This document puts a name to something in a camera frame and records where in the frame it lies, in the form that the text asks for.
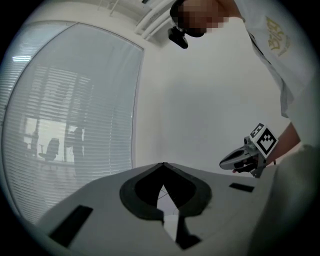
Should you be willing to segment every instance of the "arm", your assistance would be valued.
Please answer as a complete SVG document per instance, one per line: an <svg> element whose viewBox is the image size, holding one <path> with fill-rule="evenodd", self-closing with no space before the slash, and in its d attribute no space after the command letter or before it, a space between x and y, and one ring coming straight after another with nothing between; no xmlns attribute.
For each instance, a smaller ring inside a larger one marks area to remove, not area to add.
<svg viewBox="0 0 320 256"><path fill-rule="evenodd" d="M274 150L268 156L266 160L266 164L271 164L277 158L283 156L289 150L291 150L295 145L300 142L300 138L296 132L296 129L290 123L288 127L284 130L284 132L279 137L279 142L275 146Z"/></svg>

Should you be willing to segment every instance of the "black rectangular cutout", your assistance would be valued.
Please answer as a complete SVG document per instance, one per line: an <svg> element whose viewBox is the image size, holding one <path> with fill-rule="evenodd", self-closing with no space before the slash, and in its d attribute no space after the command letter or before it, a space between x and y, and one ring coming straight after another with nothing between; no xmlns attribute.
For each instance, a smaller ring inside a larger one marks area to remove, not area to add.
<svg viewBox="0 0 320 256"><path fill-rule="evenodd" d="M254 186L247 186L239 183L232 183L229 187L236 190L246 191L246 192L252 192L255 188Z"/></svg>
<svg viewBox="0 0 320 256"><path fill-rule="evenodd" d="M79 205L66 219L50 234L50 238L64 247L68 247L82 225L93 211L92 208Z"/></svg>

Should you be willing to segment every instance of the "window blinds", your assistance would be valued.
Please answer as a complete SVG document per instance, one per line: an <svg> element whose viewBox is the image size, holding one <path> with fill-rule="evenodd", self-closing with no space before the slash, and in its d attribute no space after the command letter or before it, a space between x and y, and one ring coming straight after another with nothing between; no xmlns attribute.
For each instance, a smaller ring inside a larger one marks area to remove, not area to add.
<svg viewBox="0 0 320 256"><path fill-rule="evenodd" d="M105 30L77 23L36 56L19 56L28 65L6 109L2 150L17 208L35 223L88 182L132 168L143 51Z"/></svg>

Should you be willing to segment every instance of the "gold logo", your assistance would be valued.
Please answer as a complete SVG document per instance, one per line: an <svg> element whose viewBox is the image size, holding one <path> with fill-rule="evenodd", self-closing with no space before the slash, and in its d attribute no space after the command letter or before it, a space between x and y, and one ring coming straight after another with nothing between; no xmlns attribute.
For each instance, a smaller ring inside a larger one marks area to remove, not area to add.
<svg viewBox="0 0 320 256"><path fill-rule="evenodd" d="M278 57L284 54L290 47L290 37L285 35L280 25L266 16L266 26L269 31L268 44L270 50L275 52Z"/></svg>

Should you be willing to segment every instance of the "black slot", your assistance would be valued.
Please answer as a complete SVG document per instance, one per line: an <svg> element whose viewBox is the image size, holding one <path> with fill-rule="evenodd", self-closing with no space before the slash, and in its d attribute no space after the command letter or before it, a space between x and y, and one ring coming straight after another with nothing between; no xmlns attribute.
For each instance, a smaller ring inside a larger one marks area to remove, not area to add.
<svg viewBox="0 0 320 256"><path fill-rule="evenodd" d="M246 191L246 192L250 192L250 193L255 188L254 186L247 186L247 185L243 185L243 184L239 184L239 183L232 183L229 187L236 189L236 190L242 190L242 191Z"/></svg>
<svg viewBox="0 0 320 256"><path fill-rule="evenodd" d="M64 247L68 247L82 225L93 211L92 208L79 205L68 217L50 234L50 238Z"/></svg>

